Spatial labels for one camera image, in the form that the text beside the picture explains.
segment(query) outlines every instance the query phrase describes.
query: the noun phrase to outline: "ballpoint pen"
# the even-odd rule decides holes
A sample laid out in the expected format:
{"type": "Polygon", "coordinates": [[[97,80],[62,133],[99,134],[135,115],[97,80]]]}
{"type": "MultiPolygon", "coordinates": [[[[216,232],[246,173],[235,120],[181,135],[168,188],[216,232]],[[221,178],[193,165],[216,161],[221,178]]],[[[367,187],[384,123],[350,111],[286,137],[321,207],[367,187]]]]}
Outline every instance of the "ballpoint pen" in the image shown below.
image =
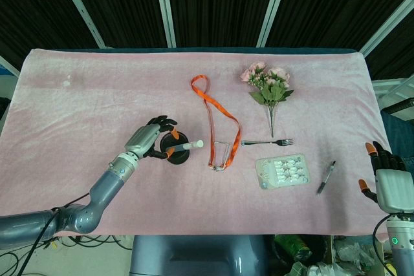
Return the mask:
{"type": "Polygon", "coordinates": [[[336,163],[336,161],[334,161],[331,164],[331,166],[329,167],[328,175],[326,176],[325,180],[319,186],[317,195],[321,194],[323,188],[325,187],[325,184],[328,182],[329,177],[331,176],[332,172],[334,171],[335,163],[336,163]]]}

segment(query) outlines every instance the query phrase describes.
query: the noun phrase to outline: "robot finger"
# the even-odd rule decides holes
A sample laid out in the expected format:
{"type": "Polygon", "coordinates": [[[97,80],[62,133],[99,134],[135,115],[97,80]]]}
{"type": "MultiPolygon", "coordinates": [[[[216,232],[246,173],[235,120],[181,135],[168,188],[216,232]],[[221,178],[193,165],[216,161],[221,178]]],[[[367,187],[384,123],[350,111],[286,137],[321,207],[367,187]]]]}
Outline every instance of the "robot finger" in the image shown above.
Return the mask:
{"type": "Polygon", "coordinates": [[[161,126],[167,125],[167,124],[172,124],[172,125],[177,125],[178,123],[176,121],[174,121],[173,119],[165,119],[161,121],[161,126]]]}
{"type": "Polygon", "coordinates": [[[160,158],[162,160],[169,157],[165,152],[160,152],[154,149],[148,151],[148,156],[150,158],[160,158]]]}
{"type": "Polygon", "coordinates": [[[161,125],[161,128],[159,129],[160,133],[162,133],[162,132],[171,132],[172,130],[174,130],[174,126],[169,125],[169,124],[164,125],[164,126],[161,125]]]}
{"type": "Polygon", "coordinates": [[[367,183],[364,179],[359,179],[358,183],[360,185],[361,192],[367,197],[373,200],[374,202],[378,203],[378,199],[376,197],[376,194],[371,192],[371,190],[368,188],[367,183]]]}
{"type": "Polygon", "coordinates": [[[380,152],[380,151],[384,150],[384,148],[380,145],[379,142],[373,141],[373,145],[374,145],[377,152],[380,152]]]}
{"type": "Polygon", "coordinates": [[[401,157],[399,157],[398,155],[395,155],[395,160],[397,161],[398,169],[400,171],[407,171],[406,165],[402,161],[401,157]]]}
{"type": "Polygon", "coordinates": [[[380,159],[378,157],[378,153],[374,146],[371,145],[369,142],[365,144],[365,147],[367,148],[369,157],[371,159],[371,165],[373,166],[374,175],[376,175],[376,170],[382,168],[380,159]]]}
{"type": "Polygon", "coordinates": [[[384,148],[378,143],[373,142],[376,151],[378,152],[378,158],[380,159],[380,166],[382,169],[389,169],[389,159],[384,148]]]}
{"type": "Polygon", "coordinates": [[[150,119],[150,121],[148,122],[147,125],[149,125],[149,124],[161,124],[161,122],[163,120],[165,120],[166,118],[167,118],[167,116],[158,116],[156,118],[152,118],[152,119],[150,119]]]}
{"type": "Polygon", "coordinates": [[[386,154],[388,156],[389,167],[391,169],[398,169],[398,164],[397,164],[397,160],[395,159],[395,157],[389,151],[386,151],[386,154]]]}

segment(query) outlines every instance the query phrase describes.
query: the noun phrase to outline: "green leaf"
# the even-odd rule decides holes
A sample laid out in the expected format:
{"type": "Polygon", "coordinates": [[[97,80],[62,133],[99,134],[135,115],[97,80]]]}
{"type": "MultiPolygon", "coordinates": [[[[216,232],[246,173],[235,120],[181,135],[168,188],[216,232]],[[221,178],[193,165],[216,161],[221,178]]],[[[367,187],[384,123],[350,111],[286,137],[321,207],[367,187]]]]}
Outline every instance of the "green leaf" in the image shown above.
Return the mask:
{"type": "Polygon", "coordinates": [[[261,90],[261,94],[263,95],[264,99],[273,100],[273,94],[269,90],[269,86],[267,84],[265,84],[263,90],[261,90]]]}
{"type": "Polygon", "coordinates": [[[287,91],[284,93],[283,98],[289,97],[289,96],[293,93],[293,91],[294,91],[294,90],[287,90],[287,91]]]}
{"type": "Polygon", "coordinates": [[[285,93],[285,89],[281,87],[279,84],[274,84],[272,86],[272,100],[280,101],[283,99],[283,94],[285,93]]]}
{"type": "Polygon", "coordinates": [[[265,104],[265,99],[264,99],[263,95],[260,92],[249,92],[249,94],[260,105],[264,105],[265,104]]]}

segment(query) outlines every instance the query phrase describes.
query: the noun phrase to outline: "orange fingertip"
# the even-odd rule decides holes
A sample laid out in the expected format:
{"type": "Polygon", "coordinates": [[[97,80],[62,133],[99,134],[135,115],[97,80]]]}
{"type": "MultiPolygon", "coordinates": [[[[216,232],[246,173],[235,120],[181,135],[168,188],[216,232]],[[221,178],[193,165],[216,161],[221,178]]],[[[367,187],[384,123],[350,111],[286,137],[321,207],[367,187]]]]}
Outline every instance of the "orange fingertip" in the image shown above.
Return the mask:
{"type": "Polygon", "coordinates": [[[167,156],[168,156],[167,158],[170,158],[170,156],[174,153],[174,151],[175,151],[174,147],[168,148],[168,150],[166,151],[167,156]]]}
{"type": "Polygon", "coordinates": [[[375,147],[373,145],[371,145],[369,142],[365,143],[365,148],[367,148],[367,151],[368,151],[369,155],[377,154],[375,147]]]}
{"type": "Polygon", "coordinates": [[[180,138],[180,135],[179,135],[179,132],[177,132],[177,130],[175,129],[175,127],[173,128],[173,130],[171,131],[171,134],[173,135],[173,137],[175,138],[175,139],[179,139],[180,138]]]}
{"type": "Polygon", "coordinates": [[[358,184],[360,185],[361,192],[362,192],[363,190],[369,190],[369,188],[368,188],[368,186],[367,186],[367,183],[365,182],[365,180],[364,180],[364,179],[359,179],[359,180],[358,180],[358,184]]]}

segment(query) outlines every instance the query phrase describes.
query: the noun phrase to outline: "pink towel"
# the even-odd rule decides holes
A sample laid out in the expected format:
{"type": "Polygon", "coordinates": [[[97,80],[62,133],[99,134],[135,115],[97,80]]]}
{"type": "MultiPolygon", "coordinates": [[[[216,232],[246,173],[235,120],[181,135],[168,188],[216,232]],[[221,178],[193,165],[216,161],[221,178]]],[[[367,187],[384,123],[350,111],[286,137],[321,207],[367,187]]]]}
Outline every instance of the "pink towel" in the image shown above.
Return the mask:
{"type": "MultiPolygon", "coordinates": [[[[167,114],[191,140],[204,140],[182,165],[146,158],[103,214],[94,234],[259,234],[372,232],[384,216],[358,179],[375,188],[365,142],[389,148],[360,53],[95,54],[33,50],[23,66],[0,138],[0,215],[62,206],[89,191],[131,135],[167,114]],[[255,61],[285,68],[293,95],[276,108],[275,137],[288,147],[240,147],[223,172],[208,168],[210,130],[190,87],[211,79],[209,95],[242,126],[245,140],[269,140],[268,115],[240,73],[255,61]],[[255,161],[303,153],[311,181],[259,187],[255,161]],[[320,196],[323,174],[336,171],[320,196]]],[[[216,140],[237,127],[213,109],[216,140]]]]}

